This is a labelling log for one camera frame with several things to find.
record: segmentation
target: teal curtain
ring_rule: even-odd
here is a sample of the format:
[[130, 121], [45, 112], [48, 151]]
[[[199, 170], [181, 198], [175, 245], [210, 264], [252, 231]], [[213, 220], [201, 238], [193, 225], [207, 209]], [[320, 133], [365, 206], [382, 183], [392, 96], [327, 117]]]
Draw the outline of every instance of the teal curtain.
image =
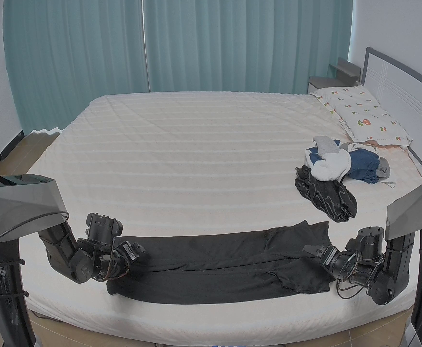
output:
[[141, 0], [4, 0], [23, 131], [65, 128], [95, 98], [148, 92]]
[[352, 0], [143, 0], [150, 89], [306, 93], [347, 58]]

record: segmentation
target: headboard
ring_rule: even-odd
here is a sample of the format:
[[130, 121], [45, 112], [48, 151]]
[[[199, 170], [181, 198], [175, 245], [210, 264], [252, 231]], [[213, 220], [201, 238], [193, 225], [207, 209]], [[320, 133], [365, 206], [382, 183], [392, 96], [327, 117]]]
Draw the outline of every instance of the headboard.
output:
[[422, 164], [422, 75], [368, 47], [362, 84], [414, 138], [409, 149]]

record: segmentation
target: pillow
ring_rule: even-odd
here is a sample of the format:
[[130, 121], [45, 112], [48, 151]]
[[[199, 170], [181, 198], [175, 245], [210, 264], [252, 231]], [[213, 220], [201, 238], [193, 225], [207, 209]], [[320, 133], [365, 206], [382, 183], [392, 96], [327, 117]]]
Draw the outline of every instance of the pillow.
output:
[[336, 115], [354, 142], [409, 146], [412, 138], [363, 86], [325, 87], [311, 93]]

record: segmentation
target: white bed sheet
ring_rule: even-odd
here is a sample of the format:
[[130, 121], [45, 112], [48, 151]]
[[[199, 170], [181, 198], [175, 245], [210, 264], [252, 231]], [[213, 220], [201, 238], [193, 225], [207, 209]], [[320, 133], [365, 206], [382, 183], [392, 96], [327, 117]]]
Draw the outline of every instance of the white bed sheet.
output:
[[[294, 186], [312, 137], [346, 141], [339, 122], [311, 95], [148, 93], [98, 98], [50, 145], [29, 173], [56, 179], [76, 237], [86, 216], [116, 217], [124, 235], [220, 234], [328, 220]], [[347, 223], [330, 220], [343, 249], [360, 228], [385, 225], [386, 207], [422, 183], [399, 147], [382, 147], [397, 185], [346, 178], [358, 202]], [[20, 241], [30, 309], [106, 334], [170, 345], [271, 345], [318, 338], [413, 304], [410, 283], [390, 304], [362, 292], [330, 292], [234, 304], [167, 305], [110, 296], [105, 284], [77, 285], [47, 262], [37, 234]]]

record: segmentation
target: folded black garment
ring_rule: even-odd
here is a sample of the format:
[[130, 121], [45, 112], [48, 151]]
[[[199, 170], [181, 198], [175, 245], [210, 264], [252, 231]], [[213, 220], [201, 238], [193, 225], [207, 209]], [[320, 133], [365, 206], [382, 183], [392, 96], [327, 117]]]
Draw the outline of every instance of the folded black garment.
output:
[[339, 181], [318, 181], [306, 165], [296, 168], [295, 186], [300, 194], [337, 223], [357, 214], [357, 201]]
[[146, 253], [110, 294], [160, 304], [216, 304], [328, 292], [334, 279], [302, 248], [330, 245], [328, 222], [244, 233], [117, 238]]

